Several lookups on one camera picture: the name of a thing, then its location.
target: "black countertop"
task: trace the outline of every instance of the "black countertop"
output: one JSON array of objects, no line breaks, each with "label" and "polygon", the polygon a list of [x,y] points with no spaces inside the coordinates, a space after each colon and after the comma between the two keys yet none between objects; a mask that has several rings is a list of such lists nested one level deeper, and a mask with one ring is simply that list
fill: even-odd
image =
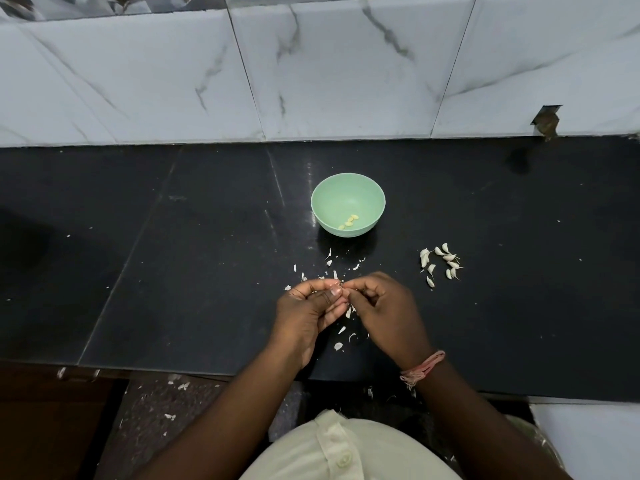
[{"label": "black countertop", "polygon": [[[34,263],[3,265],[0,358],[235,374],[302,272],[347,280],[381,269],[411,288],[432,341],[477,389],[640,401],[635,141],[58,151],[0,150],[5,227],[49,236],[22,246],[38,249]],[[327,234],[309,206],[315,186],[343,171],[372,177],[387,197],[379,224],[354,239]],[[418,252],[443,242],[464,269],[451,282],[434,259],[431,291]],[[357,318],[338,320],[316,351],[303,378],[397,377]]]}]

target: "person's right hand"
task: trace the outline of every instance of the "person's right hand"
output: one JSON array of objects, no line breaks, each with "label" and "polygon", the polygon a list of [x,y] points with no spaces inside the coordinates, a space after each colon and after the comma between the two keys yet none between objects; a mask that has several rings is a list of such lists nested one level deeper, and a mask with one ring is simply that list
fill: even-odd
[{"label": "person's right hand", "polygon": [[408,288],[377,271],[344,284],[373,342],[406,371],[435,352]]}]

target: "shirt button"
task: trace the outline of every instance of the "shirt button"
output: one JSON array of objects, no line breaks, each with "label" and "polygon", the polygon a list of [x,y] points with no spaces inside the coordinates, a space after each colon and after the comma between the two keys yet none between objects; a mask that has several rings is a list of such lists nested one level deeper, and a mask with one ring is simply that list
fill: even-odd
[{"label": "shirt button", "polygon": [[338,460],[338,467],[347,468],[351,463],[352,459],[353,459],[353,455],[351,454],[351,451],[349,450],[343,451],[342,456],[340,457],[340,460]]}]

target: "person's left hand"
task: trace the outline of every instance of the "person's left hand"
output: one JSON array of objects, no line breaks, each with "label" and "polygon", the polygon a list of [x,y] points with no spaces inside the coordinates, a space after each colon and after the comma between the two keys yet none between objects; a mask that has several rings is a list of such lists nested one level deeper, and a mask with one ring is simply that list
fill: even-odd
[{"label": "person's left hand", "polygon": [[300,368],[311,360],[318,333],[342,316],[350,306],[340,280],[303,281],[284,293],[276,304],[269,345],[293,353]]}]

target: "person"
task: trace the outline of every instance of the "person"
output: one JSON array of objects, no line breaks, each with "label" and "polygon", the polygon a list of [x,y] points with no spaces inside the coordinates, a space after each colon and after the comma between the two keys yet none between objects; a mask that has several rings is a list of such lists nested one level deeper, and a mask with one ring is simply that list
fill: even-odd
[{"label": "person", "polygon": [[[343,285],[329,279],[304,281],[279,298],[264,350],[136,480],[242,476],[294,378],[309,363],[318,334],[349,305],[401,371],[436,352],[411,291],[388,275],[377,272]],[[468,479],[570,479],[448,361],[437,363],[415,387]],[[267,448],[243,480],[457,478],[432,457],[427,448],[393,428],[327,411]]]}]

